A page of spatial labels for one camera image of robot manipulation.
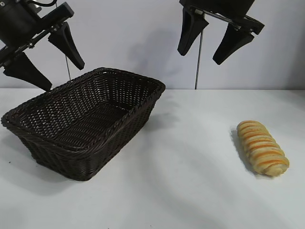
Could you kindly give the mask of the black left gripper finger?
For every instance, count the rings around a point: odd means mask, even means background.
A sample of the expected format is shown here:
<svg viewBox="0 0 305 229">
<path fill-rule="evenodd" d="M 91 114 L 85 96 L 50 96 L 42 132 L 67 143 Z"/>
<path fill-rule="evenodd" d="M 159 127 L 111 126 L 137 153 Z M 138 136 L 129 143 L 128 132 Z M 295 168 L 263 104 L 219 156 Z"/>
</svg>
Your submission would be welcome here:
<svg viewBox="0 0 305 229">
<path fill-rule="evenodd" d="M 85 62 L 75 46 L 67 22 L 64 22 L 56 31 L 53 31 L 48 37 L 48 41 L 66 55 L 79 70 L 84 68 Z"/>
<path fill-rule="evenodd" d="M 5 62 L 3 73 L 6 76 L 26 81 L 45 91 L 50 91 L 52 87 L 52 83 L 33 65 L 24 52 Z"/>
</svg>

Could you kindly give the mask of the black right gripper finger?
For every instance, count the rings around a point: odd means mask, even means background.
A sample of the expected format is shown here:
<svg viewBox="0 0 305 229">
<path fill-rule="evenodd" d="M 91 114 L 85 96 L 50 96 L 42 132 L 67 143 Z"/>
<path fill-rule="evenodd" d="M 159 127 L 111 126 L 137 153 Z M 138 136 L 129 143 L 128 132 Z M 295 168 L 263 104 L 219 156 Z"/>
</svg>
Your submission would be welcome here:
<svg viewBox="0 0 305 229">
<path fill-rule="evenodd" d="M 194 9 L 183 8 L 182 32 L 178 44 L 178 52 L 185 56 L 191 48 L 195 39 L 209 24 L 204 13 L 196 13 Z"/>
<path fill-rule="evenodd" d="M 213 60 L 218 64 L 222 64 L 235 51 L 252 42 L 254 36 L 241 29 L 237 29 L 228 24 L 224 37 L 213 55 Z"/>
</svg>

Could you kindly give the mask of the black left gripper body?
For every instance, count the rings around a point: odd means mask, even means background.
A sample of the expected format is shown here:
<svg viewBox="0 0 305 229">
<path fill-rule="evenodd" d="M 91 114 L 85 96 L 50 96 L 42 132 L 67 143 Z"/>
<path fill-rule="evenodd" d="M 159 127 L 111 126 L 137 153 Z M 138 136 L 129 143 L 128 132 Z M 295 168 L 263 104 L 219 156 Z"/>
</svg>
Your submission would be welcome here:
<svg viewBox="0 0 305 229">
<path fill-rule="evenodd" d="M 38 15 L 40 7 L 50 7 L 51 3 L 34 0 L 2 0 L 0 2 L 0 40 L 5 44 L 0 50 L 0 65 L 35 44 L 46 35 L 56 31 L 67 19 L 73 16 L 73 10 L 64 2 L 43 17 Z"/>
</svg>

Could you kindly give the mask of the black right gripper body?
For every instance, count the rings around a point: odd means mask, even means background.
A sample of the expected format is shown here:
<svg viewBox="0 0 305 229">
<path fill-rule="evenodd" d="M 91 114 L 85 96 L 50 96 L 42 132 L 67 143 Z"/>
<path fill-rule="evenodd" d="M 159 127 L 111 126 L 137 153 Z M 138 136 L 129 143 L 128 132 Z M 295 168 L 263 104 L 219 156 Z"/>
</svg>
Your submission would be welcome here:
<svg viewBox="0 0 305 229">
<path fill-rule="evenodd" d="M 228 22 L 238 30 L 260 33 L 264 24 L 247 16 L 253 0 L 181 0 L 179 3 L 193 12 L 203 12 Z"/>
</svg>

